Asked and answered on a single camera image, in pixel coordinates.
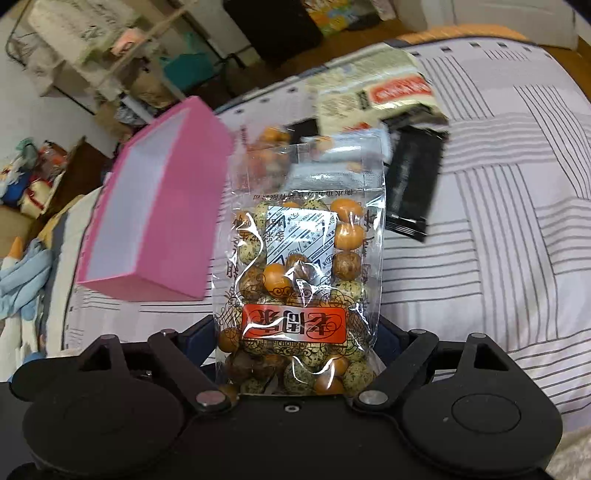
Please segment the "red label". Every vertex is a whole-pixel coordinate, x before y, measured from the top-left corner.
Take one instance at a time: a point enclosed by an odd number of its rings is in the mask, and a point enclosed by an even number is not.
[[[344,343],[346,313],[340,307],[244,305],[242,337],[310,343]]]
[[[386,103],[408,95],[432,95],[431,87],[420,75],[381,83],[369,91],[373,103]]]

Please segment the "teal bag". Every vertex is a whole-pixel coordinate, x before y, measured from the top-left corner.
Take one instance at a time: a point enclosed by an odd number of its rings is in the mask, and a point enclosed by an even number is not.
[[[176,58],[160,57],[164,74],[170,82],[182,92],[210,79],[215,75],[212,62],[205,52],[199,51],[192,33],[185,35],[190,53],[183,53]]]

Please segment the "plastic snack bag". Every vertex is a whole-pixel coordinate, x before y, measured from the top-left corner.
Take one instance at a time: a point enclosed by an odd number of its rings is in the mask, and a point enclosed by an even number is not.
[[[441,116],[431,86],[414,57],[387,44],[368,47],[337,60],[307,80],[316,96],[319,131],[375,128],[382,120],[420,110]]]
[[[360,137],[343,155],[288,145],[258,153],[282,168],[234,169],[219,239],[226,259],[212,280],[224,388],[355,395],[373,380],[385,214],[379,142]]]

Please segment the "cardboard box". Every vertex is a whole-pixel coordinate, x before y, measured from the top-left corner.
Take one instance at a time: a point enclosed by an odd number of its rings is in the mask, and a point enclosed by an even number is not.
[[[21,237],[23,242],[28,238],[29,229],[34,220],[23,215],[19,211],[0,205],[0,258],[4,258],[10,252],[12,242],[16,237]]]

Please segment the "clear plastic bag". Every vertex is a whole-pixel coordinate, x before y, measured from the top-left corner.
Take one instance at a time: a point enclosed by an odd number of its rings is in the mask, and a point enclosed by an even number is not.
[[[217,380],[228,389],[355,395],[374,378],[380,139],[322,145],[250,151],[235,162],[219,239],[226,258],[212,281]]]

